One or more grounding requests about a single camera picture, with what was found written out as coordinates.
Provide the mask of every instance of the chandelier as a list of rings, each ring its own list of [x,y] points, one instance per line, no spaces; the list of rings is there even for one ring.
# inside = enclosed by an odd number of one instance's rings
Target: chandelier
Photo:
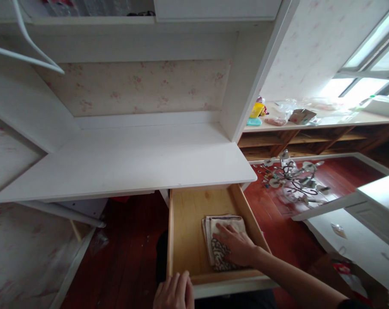
[[[288,150],[284,150],[280,155],[280,166],[273,167],[273,170],[268,167],[273,166],[276,161],[275,157],[264,160],[261,168],[266,169],[262,183],[269,188],[281,187],[284,197],[291,203],[303,202],[306,206],[313,208],[310,203],[324,204],[326,200],[319,199],[330,193],[330,187],[324,187],[317,184],[314,176],[317,168],[324,163],[320,161],[311,163],[303,162],[301,168],[297,167],[296,162],[290,157]]]

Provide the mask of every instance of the towel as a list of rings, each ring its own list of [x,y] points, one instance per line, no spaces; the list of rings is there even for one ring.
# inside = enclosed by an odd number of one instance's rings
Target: towel
[[[222,234],[216,227],[217,223],[223,226],[231,225],[237,231],[245,232],[244,220],[242,217],[236,215],[206,216],[205,219],[202,219],[203,235],[207,244],[210,265],[216,271],[238,269],[239,267],[237,265],[229,263],[224,259],[226,255],[230,254],[229,247],[213,238],[214,233],[218,235]]]

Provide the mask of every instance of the hand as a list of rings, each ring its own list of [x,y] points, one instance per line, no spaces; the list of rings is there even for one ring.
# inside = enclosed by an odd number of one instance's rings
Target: hand
[[[187,270],[159,284],[153,309],[194,309],[194,288]]]
[[[228,225],[227,227],[217,223],[216,227],[223,235],[213,234],[213,238],[229,247],[231,254],[225,259],[239,266],[251,266],[255,248],[257,247],[245,232],[238,232]]]

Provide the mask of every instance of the open drawer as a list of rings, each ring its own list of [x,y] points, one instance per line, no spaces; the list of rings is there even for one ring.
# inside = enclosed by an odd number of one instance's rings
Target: open drawer
[[[228,213],[242,216],[249,237],[270,252],[239,184],[173,189],[170,192],[167,274],[172,276],[188,270],[196,298],[276,286],[258,270],[216,272],[210,266],[202,219],[207,215]]]

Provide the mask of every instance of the wallpaper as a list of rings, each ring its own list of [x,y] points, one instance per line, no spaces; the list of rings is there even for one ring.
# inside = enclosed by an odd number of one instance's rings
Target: wallpaper
[[[389,0],[300,0],[260,95],[316,97],[389,10]]]
[[[0,121],[0,190],[44,155]],[[79,247],[69,220],[0,204],[0,308],[49,308]]]
[[[220,110],[230,60],[33,66],[73,116]]]

